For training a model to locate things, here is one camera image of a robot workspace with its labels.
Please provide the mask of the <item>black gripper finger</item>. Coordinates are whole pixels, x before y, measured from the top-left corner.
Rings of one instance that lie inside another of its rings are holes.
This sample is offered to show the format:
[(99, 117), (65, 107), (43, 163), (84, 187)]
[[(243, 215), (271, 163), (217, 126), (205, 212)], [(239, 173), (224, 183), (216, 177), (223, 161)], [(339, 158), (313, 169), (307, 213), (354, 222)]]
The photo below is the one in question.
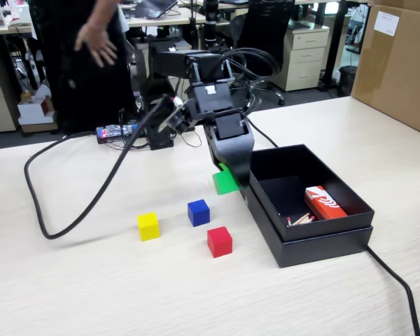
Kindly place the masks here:
[(223, 164), (241, 186), (249, 184), (254, 143), (252, 133), (215, 140), (216, 165)]
[(209, 146), (212, 162), (215, 165), (224, 164), (226, 165), (226, 146), (223, 140), (217, 138), (213, 126), (206, 125), (204, 127), (204, 133)]

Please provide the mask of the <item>person hand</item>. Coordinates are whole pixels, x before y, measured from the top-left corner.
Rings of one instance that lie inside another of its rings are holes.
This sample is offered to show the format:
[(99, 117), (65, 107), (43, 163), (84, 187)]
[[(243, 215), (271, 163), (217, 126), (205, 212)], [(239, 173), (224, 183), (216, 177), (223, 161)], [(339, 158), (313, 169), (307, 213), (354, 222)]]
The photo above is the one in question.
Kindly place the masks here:
[(86, 46), (90, 55), (99, 67), (106, 64), (114, 65), (118, 56), (118, 49), (110, 41), (109, 35), (105, 29), (96, 28), (86, 23), (84, 24), (76, 37), (75, 51), (80, 51)]

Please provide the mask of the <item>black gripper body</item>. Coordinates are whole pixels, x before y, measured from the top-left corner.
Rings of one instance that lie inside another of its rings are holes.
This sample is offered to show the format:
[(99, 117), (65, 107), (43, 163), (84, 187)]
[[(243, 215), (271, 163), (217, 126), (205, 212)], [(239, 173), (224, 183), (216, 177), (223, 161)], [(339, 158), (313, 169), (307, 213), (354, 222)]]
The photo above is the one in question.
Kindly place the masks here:
[(242, 109), (234, 105), (227, 83), (190, 85), (188, 98), (195, 100), (197, 119), (214, 131), (217, 140), (249, 134)]

